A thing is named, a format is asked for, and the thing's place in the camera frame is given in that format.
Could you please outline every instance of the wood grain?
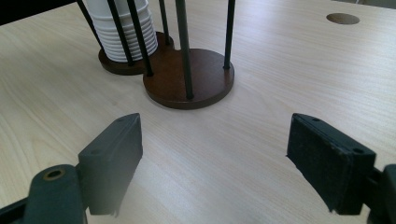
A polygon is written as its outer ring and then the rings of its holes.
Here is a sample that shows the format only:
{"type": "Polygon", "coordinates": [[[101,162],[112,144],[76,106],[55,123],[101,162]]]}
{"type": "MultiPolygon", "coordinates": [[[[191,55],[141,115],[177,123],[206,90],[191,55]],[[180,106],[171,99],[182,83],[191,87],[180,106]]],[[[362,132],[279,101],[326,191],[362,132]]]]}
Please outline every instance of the wood grain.
{"type": "MultiPolygon", "coordinates": [[[[175,2],[165,0],[177,39],[175,2]]],[[[226,0],[186,1],[192,49],[223,54],[226,0]]],[[[157,1],[150,1],[161,31],[157,1]]],[[[120,216],[90,223],[365,223],[330,214],[286,155],[294,112],[396,161],[396,12],[319,0],[236,3],[231,92],[192,111],[150,100],[142,77],[108,73],[77,4],[0,27],[0,207],[140,113],[144,156],[120,216]],[[357,16],[355,25],[327,21],[357,16]]]]}

